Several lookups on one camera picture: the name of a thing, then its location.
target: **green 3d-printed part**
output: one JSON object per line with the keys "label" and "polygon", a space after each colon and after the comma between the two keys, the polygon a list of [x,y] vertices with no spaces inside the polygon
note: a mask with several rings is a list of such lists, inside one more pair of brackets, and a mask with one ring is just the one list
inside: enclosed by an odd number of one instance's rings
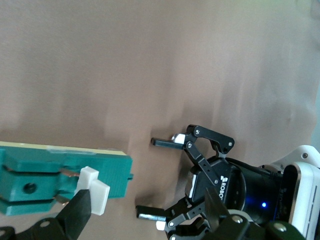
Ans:
{"label": "green 3d-printed part", "polygon": [[0,211],[8,216],[49,211],[57,196],[71,199],[86,166],[110,186],[109,198],[126,195],[132,159],[122,151],[0,141]]}

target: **brown surface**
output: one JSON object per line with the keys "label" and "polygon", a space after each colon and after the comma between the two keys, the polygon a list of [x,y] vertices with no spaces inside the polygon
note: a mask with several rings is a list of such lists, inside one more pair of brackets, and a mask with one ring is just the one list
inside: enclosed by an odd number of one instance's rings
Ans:
{"label": "brown surface", "polygon": [[[110,200],[80,240],[166,239],[135,204],[175,203],[191,164],[151,137],[202,125],[256,166],[310,143],[317,1],[42,2],[0,2],[1,140],[118,148],[134,160],[126,198]],[[21,231],[40,217],[0,225]]]}

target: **screw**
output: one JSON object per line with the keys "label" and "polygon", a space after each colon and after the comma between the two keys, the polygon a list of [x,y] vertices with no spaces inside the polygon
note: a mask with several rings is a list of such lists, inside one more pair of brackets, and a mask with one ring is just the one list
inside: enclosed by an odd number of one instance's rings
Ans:
{"label": "screw", "polygon": [[238,215],[233,215],[232,216],[232,220],[234,221],[234,222],[236,222],[237,224],[240,224],[240,223],[242,223],[244,220],[240,217],[240,216],[238,216]]}
{"label": "screw", "polygon": [[273,226],[279,230],[280,232],[285,232],[287,231],[286,226],[284,226],[282,223],[276,222],[275,224],[273,224]]}
{"label": "screw", "polygon": [[40,227],[41,228],[45,228],[45,227],[47,227],[47,226],[49,226],[50,225],[50,222],[49,221],[43,221],[42,223],[40,223]]}

